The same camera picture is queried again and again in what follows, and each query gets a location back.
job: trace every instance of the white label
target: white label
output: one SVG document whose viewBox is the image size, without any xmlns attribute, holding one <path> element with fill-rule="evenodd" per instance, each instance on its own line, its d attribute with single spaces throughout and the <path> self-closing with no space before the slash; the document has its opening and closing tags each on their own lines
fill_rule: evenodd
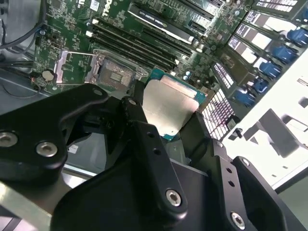
<svg viewBox="0 0 308 231">
<path fill-rule="evenodd" d="M 72 153 L 72 154 L 76 154 L 77 149 L 78 149 L 78 146 L 72 145 L 72 146 L 69 147 L 68 152 Z"/>
<path fill-rule="evenodd" d="M 98 1 L 92 0 L 90 9 L 94 11 L 98 11 L 99 6 L 100 6 L 100 3 Z"/>
</svg>

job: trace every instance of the ram slot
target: ram slot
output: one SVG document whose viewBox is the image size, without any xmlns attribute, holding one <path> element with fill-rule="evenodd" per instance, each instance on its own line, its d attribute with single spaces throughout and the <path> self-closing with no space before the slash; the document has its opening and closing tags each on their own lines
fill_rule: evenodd
<svg viewBox="0 0 308 231">
<path fill-rule="evenodd" d="M 98 25 L 94 25 L 93 27 L 93 33 L 96 34 L 99 37 L 109 37 L 112 38 L 111 42 L 117 41 L 118 43 L 121 43 L 123 46 L 127 45 L 131 49 L 135 49 L 137 51 L 140 51 L 143 54 L 148 55 L 150 58 L 155 58 L 157 60 L 161 60 L 165 63 L 168 63 L 169 65 L 176 65 L 175 59 L 170 59 L 168 57 L 164 57 L 160 54 L 157 54 L 151 50 L 148 50 L 146 47 L 142 46 L 141 44 L 137 44 L 136 42 L 132 42 L 128 40 L 127 38 L 123 38 L 122 36 L 119 36 L 118 34 L 109 31 L 103 27 L 100 27 Z"/>
<path fill-rule="evenodd" d="M 157 41 L 165 44 L 166 46 L 172 47 L 175 50 L 177 50 L 178 52 L 185 54 L 188 57 L 191 57 L 192 55 L 192 51 L 184 46 L 181 46 L 177 43 L 175 43 L 174 41 L 165 38 L 162 34 L 157 33 L 155 31 L 149 30 L 147 28 L 143 29 L 144 34 L 149 35 L 151 37 L 153 37 L 154 39 L 156 39 Z"/>
<path fill-rule="evenodd" d="M 113 29 L 114 31 L 118 32 L 119 34 L 122 35 L 122 37 L 125 37 L 127 39 L 129 39 L 130 41 L 134 41 L 138 44 L 142 44 L 143 47 L 147 48 L 149 51 L 152 51 L 156 54 L 160 54 L 162 55 L 163 57 L 166 57 L 170 60 L 174 60 L 176 57 L 171 55 L 170 53 L 168 53 L 167 51 L 164 51 L 158 47 L 156 47 L 155 45 L 135 36 L 135 35 L 132 35 L 130 34 L 129 32 L 126 32 L 125 30 L 122 30 L 121 28 L 118 28 L 114 25 L 111 25 L 107 22 L 105 22 L 104 20 L 100 19 L 100 18 L 97 18 L 97 19 L 93 19 L 92 21 L 92 25 L 93 26 L 98 26 L 99 28 L 111 28 Z"/>
<path fill-rule="evenodd" d="M 145 64 L 147 67 L 153 68 L 158 66 L 166 71 L 170 71 L 174 68 L 174 65 L 170 65 L 154 57 L 149 57 L 148 54 L 109 36 L 103 36 L 102 34 L 98 36 L 94 34 L 91 39 L 99 44 L 102 44 L 106 48 L 110 48 L 121 55 L 135 60 L 140 64 Z"/>
<path fill-rule="evenodd" d="M 202 9 L 201 7 L 193 4 L 192 2 L 188 1 L 188 0 L 176 0 L 179 3 L 183 4 L 184 6 L 188 7 L 190 10 L 196 12 L 197 14 L 201 15 L 202 17 L 212 21 L 214 16 L 212 14 L 210 14 L 209 12 L 206 12 L 204 9 Z"/>
</svg>

